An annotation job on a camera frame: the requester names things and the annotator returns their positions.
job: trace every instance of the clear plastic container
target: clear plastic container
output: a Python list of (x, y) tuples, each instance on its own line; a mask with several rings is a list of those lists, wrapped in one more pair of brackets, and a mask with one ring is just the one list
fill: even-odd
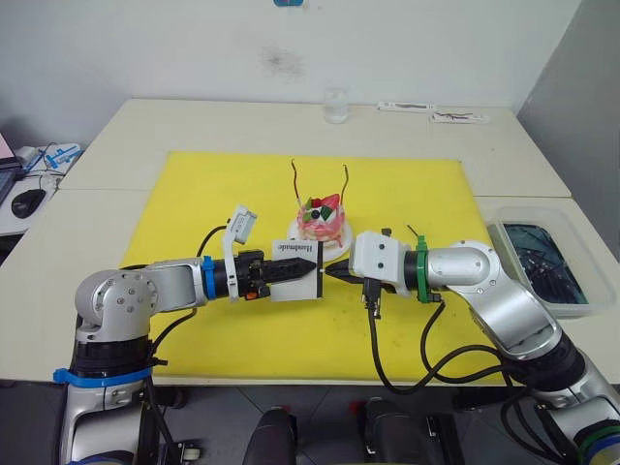
[[(518, 280), (537, 295), (555, 317), (582, 317), (617, 305), (618, 296), (614, 287), (594, 260), (587, 244), (562, 212), (544, 207), (510, 206), (498, 209), (495, 216), (487, 226), (504, 270), (512, 279)], [(549, 302), (539, 295), (521, 264), (506, 225), (533, 225), (547, 231), (587, 303)]]

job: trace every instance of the blue ring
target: blue ring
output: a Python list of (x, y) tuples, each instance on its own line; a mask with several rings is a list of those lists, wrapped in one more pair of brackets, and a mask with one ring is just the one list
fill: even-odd
[(66, 368), (58, 368), (54, 371), (53, 380), (55, 383), (69, 383), (76, 388), (107, 388), (108, 386), (126, 385), (134, 381), (143, 380), (150, 376), (152, 368), (144, 368), (140, 371), (127, 373), (125, 375), (110, 376), (108, 378), (82, 378), (74, 375)]
[(592, 446), (590, 446), (590, 449), (588, 449), (588, 453), (586, 454), (583, 463), (590, 463), (597, 453), (615, 444), (620, 444), (620, 436), (618, 435), (607, 436), (606, 438), (596, 441)]
[(215, 300), (217, 298), (217, 294), (215, 293), (215, 277), (213, 276), (215, 265), (209, 256), (203, 258), (202, 272), (204, 274), (204, 284), (206, 285), (206, 298)]

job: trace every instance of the paper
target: paper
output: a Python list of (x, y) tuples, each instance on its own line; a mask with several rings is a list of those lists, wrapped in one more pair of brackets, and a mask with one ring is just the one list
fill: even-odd
[(323, 296), (323, 243), (316, 240), (274, 240), (271, 249), (273, 260), (301, 258), (317, 264), (311, 273), (300, 279), (273, 283), (271, 300), (285, 302), (309, 300)]

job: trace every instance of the black cable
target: black cable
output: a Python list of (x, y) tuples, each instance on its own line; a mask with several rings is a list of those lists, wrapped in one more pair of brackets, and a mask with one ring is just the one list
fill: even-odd
[[(428, 361), (428, 356), (426, 354), (426, 339), (428, 338), (428, 333), (429, 333), (431, 327), (439, 319), (440, 315), (442, 314), (442, 312), (444, 311), (445, 308), (446, 308), (446, 304), (442, 301), (442, 303), (439, 305), (439, 307), (437, 307), (437, 310), (435, 310), (433, 315), (430, 317), (430, 319), (428, 320), (428, 322), (424, 326), (424, 329), (422, 331), (422, 335), (421, 335), (421, 338), (420, 338), (420, 341), (419, 341), (419, 352), (420, 352), (420, 355), (421, 355), (422, 363), (424, 364), (424, 367), (426, 368), (427, 371), (431, 370), (431, 365), (430, 365), (430, 362)], [(501, 356), (500, 352), (497, 349), (493, 348), (493, 347), (481, 346), (480, 347), (480, 351), (481, 352), (488, 352), (490, 354), (493, 354), (493, 355), (495, 355), (500, 360), (500, 362), (502, 361), (502, 356)], [(506, 386), (509, 387), (509, 388), (512, 388), (513, 385), (512, 385), (512, 381), (511, 381), (509, 375), (507, 373), (502, 373), (502, 375), (504, 376), (504, 381), (506, 382)], [(438, 373), (438, 374), (435, 375), (435, 378), (438, 379), (439, 381), (444, 382), (444, 383), (450, 383), (450, 384), (464, 384), (465, 383), (465, 381), (464, 381), (465, 377), (449, 378), (449, 377), (440, 375)], [(536, 431), (534, 431), (534, 429), (532, 429), (530, 424), (527, 422), (527, 419), (523, 415), (523, 410), (521, 409), (521, 405), (519, 403), (519, 399), (516, 399), (514, 402), (511, 403), (511, 405), (514, 407), (514, 411), (516, 412), (516, 416), (517, 416), (517, 418), (519, 420), (519, 423), (521, 424), (523, 429), (527, 432), (527, 434), (542, 448), (542, 450), (538, 450), (536, 448), (533, 448), (531, 445), (529, 445), (528, 443), (523, 441), (518, 435), (516, 435), (516, 433), (514, 433), (514, 430), (510, 427), (510, 424), (507, 423), (509, 425), (509, 428), (507, 428), (507, 432), (509, 433), (509, 435), (518, 444), (520, 444), (521, 446), (523, 444), (528, 444), (528, 448), (526, 448), (526, 449), (528, 449), (529, 451), (531, 451), (530, 448), (533, 448), (537, 452), (543, 453), (544, 457), (549, 459), (549, 460), (552, 460), (552, 458), (549, 458), (549, 456), (550, 457), (555, 457), (557, 459), (561, 459), (560, 455), (558, 455), (543, 440), (543, 438), (541, 438), (536, 433)]]
[[(442, 301), (439, 304), (439, 307), (437, 307), (437, 310), (435, 310), (435, 313), (433, 313), (433, 315), (430, 317), (430, 319), (428, 320), (428, 322), (426, 323), (426, 325), (424, 326), (424, 330), (422, 331), (422, 336), (419, 340), (419, 354), (421, 356), (422, 359), (422, 363), (424, 364), (424, 368), (426, 368), (426, 371), (430, 371), (431, 370), (431, 364), (428, 361), (428, 355), (426, 354), (426, 339), (428, 338), (428, 333), (431, 329), (431, 327), (433, 327), (433, 324), (437, 321), (437, 319), (439, 318), (439, 316), (442, 314), (442, 312), (444, 311), (444, 309), (446, 308), (446, 303), (444, 301)], [(501, 355), (499, 353), (499, 351), (493, 347), (489, 347), (489, 346), (483, 346), (483, 345), (479, 345), (477, 348), (477, 351), (480, 352), (488, 352), (490, 354), (495, 355), (497, 358), (501, 360)], [(469, 375), (469, 376), (462, 376), (459, 378), (451, 378), (448, 376), (444, 376), (441, 375), (439, 373), (437, 373), (435, 375), (435, 378), (443, 383), (449, 383), (449, 384), (453, 384), (453, 385), (462, 385), (465, 383), (468, 383), (468, 379), (470, 379), (471, 376), (478, 376), (481, 375), (482, 373), (484, 373), (485, 370), (481, 370), (478, 371), (476, 373), (474, 373), (473, 375)]]
[(151, 376), (147, 376), (144, 381), (151, 412), (155, 418), (157, 428), (162, 433), (162, 436), (164, 436), (164, 441), (166, 441), (166, 446), (168, 447), (168, 453), (172, 456), (172, 462), (182, 465), (183, 462), (181, 462), (181, 456), (178, 453), (178, 448), (174, 446), (171, 431), (168, 429), (164, 416), (162, 415), (162, 411), (159, 410), (159, 406), (157, 405), (157, 395), (155, 394), (155, 387), (153, 386), (153, 378)]
[[(551, 462), (555, 462), (555, 463), (559, 463), (559, 464), (565, 464), (566, 461), (564, 460), (564, 458), (562, 458), (558, 453), (554, 452), (547, 444), (545, 444), (545, 449), (549, 449), (549, 452), (546, 452), (544, 450), (540, 450), (534, 446), (532, 446), (531, 444), (527, 443), (526, 441), (524, 441), (515, 431), (514, 429), (512, 429), (512, 426), (508, 420), (508, 411), (509, 408), (516, 405), (516, 403), (518, 403), (518, 401), (527, 394), (528, 392), (528, 388), (524, 387), (523, 389), (521, 389), (519, 392), (517, 392), (515, 395), (513, 395), (512, 397), (510, 397), (506, 402), (504, 402), (504, 404), (502, 405), (502, 408), (500, 410), (500, 419), (502, 421), (502, 424), (504, 425), (504, 428), (506, 429), (506, 432), (509, 434), (509, 436), (520, 446), (522, 446), (524, 449), (532, 452), (534, 455), (537, 455), (539, 457), (542, 457), (546, 460), (549, 460)], [(525, 425), (527, 425), (527, 428), (529, 428), (532, 433), (538, 438), (539, 436), (536, 435), (536, 433), (534, 432), (534, 430), (531, 429), (531, 427), (529, 426), (529, 424), (527, 423), (527, 421), (524, 421), (525, 424), (522, 423), (522, 425), (525, 428)]]
[[(465, 346), (465, 347), (456, 349), (450, 352), (449, 354), (447, 354), (446, 356), (444, 356), (441, 360), (439, 360), (437, 364), (434, 367), (432, 367), (428, 371), (428, 373), (421, 380), (419, 380), (419, 382), (417, 382), (415, 385), (411, 387), (396, 387), (389, 381), (383, 369), (383, 366), (381, 364), (381, 358), (379, 357), (379, 344), (377, 340), (377, 327), (375, 324), (374, 308), (372, 307), (372, 305), (368, 307), (368, 323), (370, 325), (370, 344), (372, 346), (372, 357), (373, 357), (373, 361), (375, 362), (375, 369), (377, 370), (377, 374), (379, 375), (379, 378), (381, 379), (384, 386), (387, 389), (389, 389), (391, 392), (394, 392), (395, 394), (409, 395), (409, 394), (418, 392), (420, 389), (426, 386), (435, 377), (435, 375), (437, 375), (439, 370), (441, 370), (453, 358), (461, 354), (464, 354), (466, 352), (480, 351), (486, 348), (486, 346), (474, 344), (471, 346)], [(504, 371), (506, 372), (514, 371), (514, 367), (509, 366), (509, 365), (491, 366), (478, 373), (474, 373), (473, 375), (464, 376), (462, 377), (462, 379), (464, 380), (463, 383), (471, 383), (472, 381), (479, 380), (480, 378), (491, 375), (493, 373), (500, 373)]]
[[(206, 235), (206, 237), (202, 240), (201, 246), (199, 247), (198, 252), (196, 253), (196, 257), (200, 257), (202, 255), (202, 251), (204, 250), (206, 243), (215, 233), (221, 230), (225, 230), (225, 229), (226, 229), (226, 225), (213, 228)], [(135, 264), (132, 266), (127, 266), (124, 269), (139, 269), (141, 267), (144, 267), (144, 265)], [(182, 323), (187, 322), (191, 318), (194, 318), (197, 313), (198, 313), (198, 308), (194, 307), (192, 308), (192, 311), (190, 313), (182, 316), (179, 319), (174, 320), (172, 323), (166, 326), (166, 328), (159, 334), (159, 336), (157, 336), (153, 344), (151, 344), (151, 348), (148, 352), (148, 358), (152, 359), (153, 356), (155, 356), (155, 353), (157, 352), (157, 349), (159, 348), (160, 344), (166, 338), (166, 336), (168, 336), (171, 333), (173, 329), (175, 329), (177, 326), (181, 325)], [(155, 394), (155, 387), (153, 386), (153, 378), (151, 376), (148, 376), (145, 380), (146, 380), (146, 393), (148, 397), (148, 403), (150, 405), (151, 411), (153, 412), (153, 415), (155, 416), (155, 422), (157, 423), (157, 427), (162, 433), (162, 436), (164, 436), (164, 440), (166, 441), (166, 446), (170, 454), (172, 455), (173, 462), (182, 464), (181, 462), (182, 457), (180, 457), (178, 454), (178, 449), (174, 445), (174, 440), (172, 439), (171, 432), (168, 429), (168, 425), (166, 424), (166, 421), (164, 420), (164, 415), (159, 410), (159, 406), (157, 405), (157, 397)]]
[(222, 225), (222, 226), (218, 226), (216, 228), (213, 228), (209, 234), (207, 234), (204, 239), (202, 240), (202, 244), (201, 246), (198, 248), (198, 252), (196, 253), (197, 257), (200, 257), (202, 255), (202, 251), (204, 250), (204, 246), (206, 245), (206, 243), (209, 241), (209, 239), (218, 231), (221, 230), (225, 230), (227, 225)]
[(197, 313), (198, 313), (198, 309), (196, 307), (194, 307), (194, 308), (192, 308), (192, 311), (190, 313), (188, 313), (187, 315), (184, 315), (181, 318), (178, 318), (178, 319), (174, 320), (172, 323), (170, 323), (168, 326), (166, 326), (166, 329), (164, 329), (159, 334), (159, 336), (157, 336), (157, 339), (155, 339), (155, 341), (151, 345), (151, 350), (148, 353), (149, 358), (151, 358), (151, 357), (153, 357), (155, 355), (155, 352), (157, 351), (157, 348), (159, 347), (159, 345), (162, 343), (164, 338), (166, 338), (166, 336), (168, 336), (170, 334), (170, 332), (173, 329), (175, 329), (181, 323), (187, 322), (190, 318), (194, 318)]

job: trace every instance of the glass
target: glass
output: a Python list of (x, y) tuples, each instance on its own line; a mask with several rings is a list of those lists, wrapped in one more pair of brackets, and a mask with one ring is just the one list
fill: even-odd
[(344, 123), (349, 117), (349, 94), (343, 87), (328, 87), (325, 90), (324, 118), (328, 123)]

